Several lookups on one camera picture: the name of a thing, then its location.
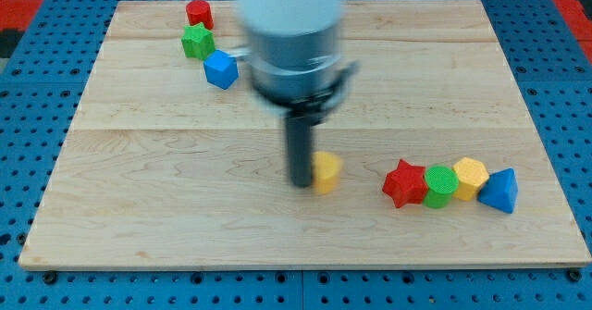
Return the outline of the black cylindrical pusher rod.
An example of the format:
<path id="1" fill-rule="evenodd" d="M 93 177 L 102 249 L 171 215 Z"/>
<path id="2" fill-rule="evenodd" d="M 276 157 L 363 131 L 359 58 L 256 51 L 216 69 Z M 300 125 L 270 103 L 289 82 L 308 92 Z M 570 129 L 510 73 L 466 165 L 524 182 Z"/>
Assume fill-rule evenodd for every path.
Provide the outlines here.
<path id="1" fill-rule="evenodd" d="M 301 114 L 289 113 L 284 120 L 289 177 L 299 188 L 313 182 L 313 127 L 310 119 Z"/>

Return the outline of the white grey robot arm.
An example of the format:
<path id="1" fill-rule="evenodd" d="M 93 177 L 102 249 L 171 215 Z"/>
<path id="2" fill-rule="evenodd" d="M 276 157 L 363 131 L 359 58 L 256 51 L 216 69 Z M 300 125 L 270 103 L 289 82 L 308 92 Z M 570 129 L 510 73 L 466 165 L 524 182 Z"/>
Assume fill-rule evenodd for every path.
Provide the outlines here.
<path id="1" fill-rule="evenodd" d="M 355 62 L 343 64 L 344 0 L 233 0 L 251 85 L 280 110 L 291 183 L 313 183 L 314 126 L 346 99 Z"/>

